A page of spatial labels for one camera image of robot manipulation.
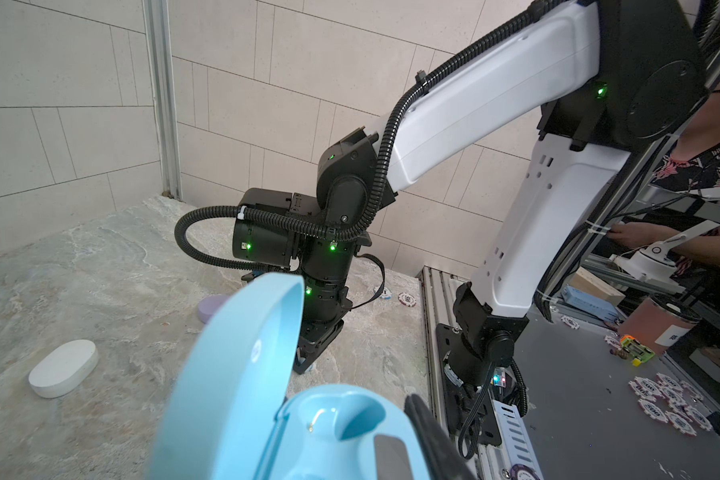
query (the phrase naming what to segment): person's hand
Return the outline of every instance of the person's hand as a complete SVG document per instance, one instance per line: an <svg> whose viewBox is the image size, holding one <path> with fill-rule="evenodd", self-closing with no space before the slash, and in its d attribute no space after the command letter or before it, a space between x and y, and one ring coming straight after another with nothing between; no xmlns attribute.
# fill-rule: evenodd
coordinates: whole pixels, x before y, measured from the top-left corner
<svg viewBox="0 0 720 480"><path fill-rule="evenodd" d="M640 248L670 238L677 232L668 226L630 222L610 228L606 236L627 248Z"/></svg>

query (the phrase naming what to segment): person's arm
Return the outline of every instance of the person's arm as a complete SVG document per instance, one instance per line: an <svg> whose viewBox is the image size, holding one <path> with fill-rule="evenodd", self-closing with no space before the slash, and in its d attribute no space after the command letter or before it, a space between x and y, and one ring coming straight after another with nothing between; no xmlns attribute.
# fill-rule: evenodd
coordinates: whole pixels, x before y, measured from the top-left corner
<svg viewBox="0 0 720 480"><path fill-rule="evenodd" d="M698 236L688 240L672 248L672 251L704 264L720 266L720 226L717 232L718 235ZM666 240L678 233L668 226L631 222L613 225L607 236L628 248L637 249Z"/></svg>

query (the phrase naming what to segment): purple round block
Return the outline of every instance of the purple round block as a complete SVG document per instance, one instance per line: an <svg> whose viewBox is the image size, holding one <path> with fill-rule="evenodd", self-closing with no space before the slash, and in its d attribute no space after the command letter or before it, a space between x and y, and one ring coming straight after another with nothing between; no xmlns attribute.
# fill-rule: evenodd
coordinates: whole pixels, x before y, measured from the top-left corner
<svg viewBox="0 0 720 480"><path fill-rule="evenodd" d="M208 320L211 320L213 314L216 313L219 307L229 298L229 295L211 295L202 299L200 303L197 304L197 315L200 317L200 321L208 323Z"/></svg>

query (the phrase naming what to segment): marble countertop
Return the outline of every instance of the marble countertop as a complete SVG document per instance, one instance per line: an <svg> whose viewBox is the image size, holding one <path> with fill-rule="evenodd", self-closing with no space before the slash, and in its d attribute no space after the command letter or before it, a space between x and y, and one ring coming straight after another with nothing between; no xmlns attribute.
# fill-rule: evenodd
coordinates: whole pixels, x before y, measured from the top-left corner
<svg viewBox="0 0 720 480"><path fill-rule="evenodd" d="M185 255L176 220L192 210L156 197L0 256L0 478L142 478L166 400L202 323L197 303L242 288L243 272ZM202 250L231 256L232 220L190 229ZM362 302L381 276L352 264L349 296ZM345 317L336 340L288 395L323 383L363 386L402 407L428 400L418 280L387 270L391 300ZM413 294L406 307L397 294ZM77 389L40 398L29 371L62 343L88 339L100 360Z"/></svg>

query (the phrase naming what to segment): white cable tie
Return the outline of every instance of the white cable tie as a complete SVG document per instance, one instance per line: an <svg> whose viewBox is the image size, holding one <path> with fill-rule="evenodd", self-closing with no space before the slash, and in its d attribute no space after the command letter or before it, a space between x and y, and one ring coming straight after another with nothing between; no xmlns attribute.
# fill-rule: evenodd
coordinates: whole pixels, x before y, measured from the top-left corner
<svg viewBox="0 0 720 480"><path fill-rule="evenodd" d="M559 298L557 298L557 297L545 295L544 292L542 292L541 290L536 289L536 291L541 295L541 299L544 300L545 302L557 303L557 301L559 300Z"/></svg>
<svg viewBox="0 0 720 480"><path fill-rule="evenodd" d="M608 230L610 230L610 226L602 226L602 225L594 224L594 223L590 222L589 220L586 220L586 223L591 225L591 227L586 229L586 231L591 234L605 235L608 233Z"/></svg>

